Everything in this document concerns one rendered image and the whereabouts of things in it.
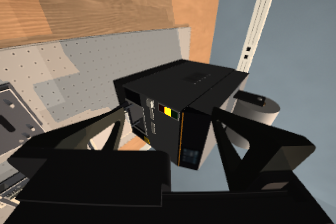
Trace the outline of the grey cylinder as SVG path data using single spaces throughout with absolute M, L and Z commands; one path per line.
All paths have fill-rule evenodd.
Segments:
M 271 126 L 280 111 L 280 106 L 267 97 L 265 103 L 266 105 L 261 107 L 237 99 L 232 113 Z M 231 130 L 229 127 L 226 128 L 225 132 L 232 144 L 239 148 L 249 149 L 249 142 L 245 138 Z

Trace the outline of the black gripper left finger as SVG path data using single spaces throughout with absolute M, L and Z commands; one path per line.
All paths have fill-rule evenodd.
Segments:
M 124 108 L 119 107 L 99 116 L 33 136 L 22 146 L 88 149 L 88 142 L 114 123 L 102 149 L 118 149 L 125 118 Z

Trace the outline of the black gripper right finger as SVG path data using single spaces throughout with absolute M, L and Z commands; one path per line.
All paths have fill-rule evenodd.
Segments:
M 264 172 L 293 171 L 316 149 L 305 136 L 213 107 L 211 121 L 229 190 L 246 190 Z M 249 142 L 243 159 L 223 124 Z

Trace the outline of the grey perforated base plate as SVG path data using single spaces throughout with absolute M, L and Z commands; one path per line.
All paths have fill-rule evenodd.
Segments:
M 119 105 L 113 80 L 189 60 L 191 27 L 86 36 L 0 48 L 11 83 L 46 132 Z

